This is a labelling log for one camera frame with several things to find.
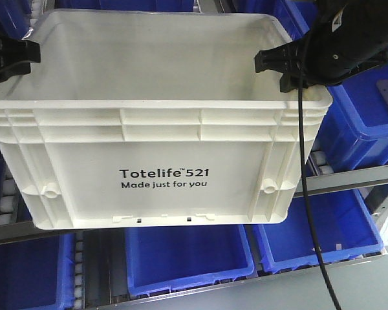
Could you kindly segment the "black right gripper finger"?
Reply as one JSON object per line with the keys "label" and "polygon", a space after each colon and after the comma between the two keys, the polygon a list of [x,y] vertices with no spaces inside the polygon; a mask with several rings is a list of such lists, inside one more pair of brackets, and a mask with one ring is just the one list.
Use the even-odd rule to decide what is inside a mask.
{"label": "black right gripper finger", "polygon": [[305,73],[291,74],[283,73],[279,80],[279,90],[282,93],[289,93],[299,88],[299,79],[302,78],[302,88],[314,86],[316,83],[309,79]]}
{"label": "black right gripper finger", "polygon": [[297,73],[301,70],[304,44],[301,40],[260,50],[254,57],[255,72],[273,70],[280,73]]}

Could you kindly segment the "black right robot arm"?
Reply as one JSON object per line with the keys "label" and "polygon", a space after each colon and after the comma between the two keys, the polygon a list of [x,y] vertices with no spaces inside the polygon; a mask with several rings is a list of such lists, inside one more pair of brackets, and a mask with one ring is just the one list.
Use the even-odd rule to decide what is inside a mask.
{"label": "black right robot arm", "polygon": [[388,1],[317,1],[318,14],[305,35],[260,50],[257,73],[282,74],[281,92],[313,85],[336,86],[388,64]]}

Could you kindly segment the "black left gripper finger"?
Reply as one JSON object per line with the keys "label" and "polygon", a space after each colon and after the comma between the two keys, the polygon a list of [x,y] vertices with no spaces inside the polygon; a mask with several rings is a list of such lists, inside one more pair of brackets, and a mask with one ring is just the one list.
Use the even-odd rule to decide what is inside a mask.
{"label": "black left gripper finger", "polygon": [[0,72],[0,83],[7,81],[13,76],[22,76],[31,73],[31,67],[29,63],[21,63],[15,65],[12,68]]}
{"label": "black left gripper finger", "polygon": [[0,38],[0,73],[30,73],[31,63],[41,62],[39,43]]}

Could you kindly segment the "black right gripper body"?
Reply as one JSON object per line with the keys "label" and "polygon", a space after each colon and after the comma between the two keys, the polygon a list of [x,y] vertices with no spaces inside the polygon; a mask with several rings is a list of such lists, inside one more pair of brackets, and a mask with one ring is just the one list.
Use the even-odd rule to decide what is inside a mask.
{"label": "black right gripper body", "polygon": [[303,44],[301,70],[335,86],[388,64],[388,9],[319,9]]}

